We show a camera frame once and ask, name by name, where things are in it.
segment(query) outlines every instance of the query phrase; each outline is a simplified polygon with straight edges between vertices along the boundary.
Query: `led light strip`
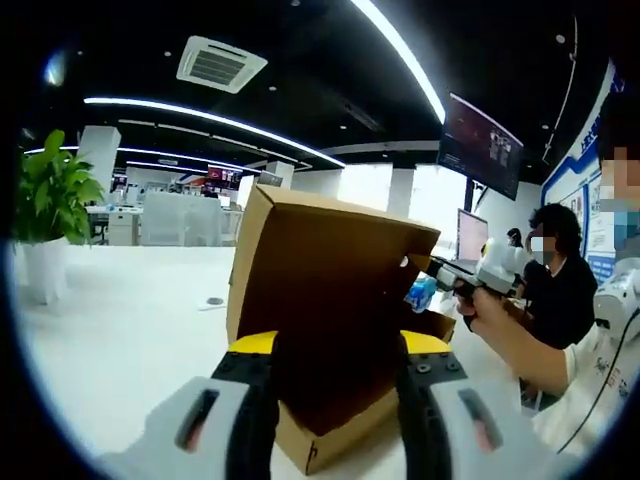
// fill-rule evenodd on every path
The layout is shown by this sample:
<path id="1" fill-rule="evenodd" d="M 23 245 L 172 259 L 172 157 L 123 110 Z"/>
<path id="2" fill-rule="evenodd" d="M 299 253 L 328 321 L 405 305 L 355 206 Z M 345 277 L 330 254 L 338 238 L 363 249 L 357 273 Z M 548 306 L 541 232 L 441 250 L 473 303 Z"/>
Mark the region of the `led light strip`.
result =
<path id="1" fill-rule="evenodd" d="M 171 165 L 162 165 L 161 163 L 146 163 L 146 162 L 127 162 L 127 165 L 141 165 L 145 167 L 159 167 L 159 168 L 169 168 L 171 170 L 180 170 L 181 172 L 194 172 L 207 174 L 207 170 L 198 170 L 196 168 L 187 168 L 187 167 L 174 167 Z"/>
<path id="2" fill-rule="evenodd" d="M 420 85 L 420 88 L 427 96 L 427 100 L 429 100 L 431 108 L 433 108 L 433 111 L 436 113 L 438 120 L 444 124 L 445 111 L 442 102 L 440 102 L 438 94 L 427 78 L 427 74 L 424 73 L 420 63 L 398 31 L 370 0 L 351 0 L 351 2 L 380 30 L 380 33 L 384 35 L 391 46 L 398 52 L 398 55 L 400 55 L 400 58 L 402 58 L 402 61 L 409 68 L 418 85 Z"/>
<path id="3" fill-rule="evenodd" d="M 60 150 L 77 150 L 78 147 L 60 147 Z M 247 172 L 254 172 L 254 173 L 260 173 L 259 170 L 255 170 L 253 168 L 248 168 L 248 167 L 241 167 L 240 165 L 234 165 L 233 163 L 225 163 L 225 162 L 219 162 L 217 160 L 208 160 L 206 158 L 199 158 L 199 157 L 192 157 L 190 155 L 180 155 L 178 153 L 167 153 L 167 152 L 157 152 L 155 150 L 143 150 L 141 148 L 127 148 L 127 147 L 119 147 L 118 148 L 119 152 L 129 152 L 129 153 L 144 153 L 147 155 L 157 155 L 159 157 L 173 157 L 173 158 L 182 158 L 185 160 L 193 160 L 195 162 L 204 162 L 207 163 L 209 165 L 216 165 L 216 166 L 220 166 L 220 167 L 225 167 L 228 170 L 233 170 L 235 172 L 241 172 L 242 170 L 245 170 Z M 40 152 L 44 152 L 44 148 L 36 148 L 34 150 L 28 150 L 24 153 L 26 154 L 33 154 L 33 153 L 40 153 Z"/>
<path id="4" fill-rule="evenodd" d="M 191 115 L 193 117 L 200 117 L 206 120 L 211 120 L 213 122 L 223 123 L 231 127 L 239 128 L 256 135 L 270 138 L 271 140 L 275 140 L 276 142 L 284 143 L 285 145 L 289 145 L 290 147 L 297 148 L 298 150 L 302 150 L 303 152 L 322 158 L 323 160 L 331 162 L 334 165 L 338 165 L 339 167 L 345 167 L 345 164 L 343 162 L 336 160 L 335 158 L 331 158 L 330 156 L 314 150 L 313 148 L 307 147 L 306 145 L 302 145 L 301 143 L 294 142 L 293 140 L 290 140 L 288 138 L 281 137 L 280 135 L 276 135 L 275 133 L 271 133 L 266 130 L 253 127 L 251 125 L 244 124 L 237 120 L 231 120 L 230 118 L 214 115 L 213 113 L 201 112 L 199 110 L 180 107 L 178 105 L 170 105 L 168 103 L 152 102 L 149 100 L 135 100 L 130 98 L 89 97 L 84 99 L 84 103 L 89 105 L 128 105 L 132 107 L 154 108 L 156 110 L 164 110 L 168 112 L 182 113 L 184 115 Z"/>

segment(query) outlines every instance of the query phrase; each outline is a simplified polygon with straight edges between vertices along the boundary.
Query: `black shirt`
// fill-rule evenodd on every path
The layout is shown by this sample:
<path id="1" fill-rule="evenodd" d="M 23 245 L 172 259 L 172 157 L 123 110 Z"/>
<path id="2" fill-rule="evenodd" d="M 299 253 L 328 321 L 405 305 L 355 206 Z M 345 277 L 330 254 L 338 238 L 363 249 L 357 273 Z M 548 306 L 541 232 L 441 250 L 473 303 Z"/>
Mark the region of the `black shirt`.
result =
<path id="1" fill-rule="evenodd" d="M 595 321 L 593 296 L 598 283 L 589 264 L 580 255 L 571 255 L 555 277 L 548 274 L 538 281 L 529 310 L 534 317 L 532 335 L 558 349 L 578 343 Z"/>

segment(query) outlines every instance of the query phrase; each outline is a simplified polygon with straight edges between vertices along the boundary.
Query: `ceiling air conditioner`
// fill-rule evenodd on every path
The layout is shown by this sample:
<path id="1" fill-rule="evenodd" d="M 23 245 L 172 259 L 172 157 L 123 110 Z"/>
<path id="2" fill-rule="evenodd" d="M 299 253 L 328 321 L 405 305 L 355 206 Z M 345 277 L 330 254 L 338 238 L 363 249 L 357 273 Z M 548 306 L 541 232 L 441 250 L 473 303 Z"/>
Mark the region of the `ceiling air conditioner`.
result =
<path id="1" fill-rule="evenodd" d="M 182 52 L 178 80 L 238 93 L 264 68 L 264 58 L 204 37 L 189 37 Z"/>

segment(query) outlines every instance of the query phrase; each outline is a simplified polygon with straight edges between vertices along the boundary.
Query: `black ceiling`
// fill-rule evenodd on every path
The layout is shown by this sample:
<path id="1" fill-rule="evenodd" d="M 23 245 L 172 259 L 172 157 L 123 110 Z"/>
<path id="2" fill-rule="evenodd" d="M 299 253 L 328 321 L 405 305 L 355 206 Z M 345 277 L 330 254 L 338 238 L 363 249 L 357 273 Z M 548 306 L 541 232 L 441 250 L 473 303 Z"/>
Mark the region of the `black ceiling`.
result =
<path id="1" fill-rule="evenodd" d="M 454 92 L 504 125 L 526 147 L 521 179 L 542 182 L 579 133 L 602 82 L 607 55 L 597 34 L 597 13 L 546 0 L 526 8 L 506 0 L 374 3 L 412 50 L 445 107 Z M 571 76 L 574 16 L 578 56 L 571 94 L 543 162 Z M 67 143 L 75 145 L 84 125 L 110 124 L 122 133 L 123 147 L 237 165 L 282 160 L 157 126 L 165 124 L 255 145 L 313 168 L 336 168 L 290 146 L 200 118 L 83 103 L 85 97 L 105 96 L 211 112 L 316 150 L 390 142 L 386 151 L 369 146 L 360 153 L 351 148 L 352 153 L 332 154 L 345 163 L 410 166 L 435 158 L 433 150 L 404 151 L 405 141 L 438 140 L 440 122 L 398 53 L 350 0 L 236 0 L 110 20 L 70 26 L 65 41 L 52 45 L 52 55 L 64 58 L 64 82 L 57 87 L 42 82 L 23 125 L 34 138 L 23 136 L 22 147 L 41 146 L 53 128 L 63 128 Z M 177 80 L 178 63 L 192 35 L 242 48 L 269 63 L 238 94 Z M 559 43 L 557 35 L 565 42 Z M 157 160 L 120 153 L 117 164 L 132 159 Z M 180 165 L 203 167 L 190 160 L 180 160 Z"/>

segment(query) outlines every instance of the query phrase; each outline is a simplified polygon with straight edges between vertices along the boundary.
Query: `white shirt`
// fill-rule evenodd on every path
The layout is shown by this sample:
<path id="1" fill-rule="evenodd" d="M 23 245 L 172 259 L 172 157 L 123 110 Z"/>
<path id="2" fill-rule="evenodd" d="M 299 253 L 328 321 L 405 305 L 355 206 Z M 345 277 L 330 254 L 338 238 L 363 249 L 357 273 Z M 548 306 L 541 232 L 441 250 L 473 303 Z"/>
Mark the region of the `white shirt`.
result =
<path id="1" fill-rule="evenodd" d="M 578 429 L 602 388 L 618 342 L 593 325 L 577 345 L 564 350 L 569 387 L 562 398 L 533 418 L 534 430 L 555 451 Z M 640 368 L 640 336 L 620 350 L 607 386 L 585 425 L 564 452 L 585 457 L 606 434 L 629 396 Z"/>

